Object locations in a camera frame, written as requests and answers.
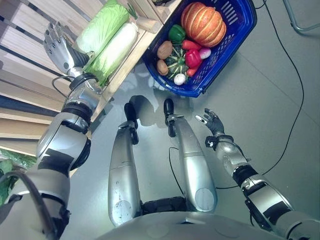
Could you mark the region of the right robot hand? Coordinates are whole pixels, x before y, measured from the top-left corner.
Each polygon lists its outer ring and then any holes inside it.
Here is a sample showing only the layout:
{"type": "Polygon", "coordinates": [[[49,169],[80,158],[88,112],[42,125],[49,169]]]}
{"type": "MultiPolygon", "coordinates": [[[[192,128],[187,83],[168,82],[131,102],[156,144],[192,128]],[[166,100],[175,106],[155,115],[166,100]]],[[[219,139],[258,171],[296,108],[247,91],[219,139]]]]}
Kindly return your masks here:
{"type": "Polygon", "coordinates": [[[211,109],[205,108],[203,116],[196,115],[195,119],[205,125],[214,137],[225,134],[224,125],[218,115],[211,109]]]}

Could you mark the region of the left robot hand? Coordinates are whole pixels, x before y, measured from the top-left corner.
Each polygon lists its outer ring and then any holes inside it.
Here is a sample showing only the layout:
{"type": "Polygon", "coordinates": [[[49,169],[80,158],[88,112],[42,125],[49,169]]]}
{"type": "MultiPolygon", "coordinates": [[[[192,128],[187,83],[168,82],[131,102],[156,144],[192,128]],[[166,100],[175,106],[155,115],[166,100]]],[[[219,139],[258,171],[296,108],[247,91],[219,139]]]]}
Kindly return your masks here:
{"type": "Polygon", "coordinates": [[[44,32],[43,46],[49,59],[61,73],[66,75],[70,74],[72,69],[82,69],[90,60],[87,53],[73,48],[60,22],[48,24],[44,32]]]}

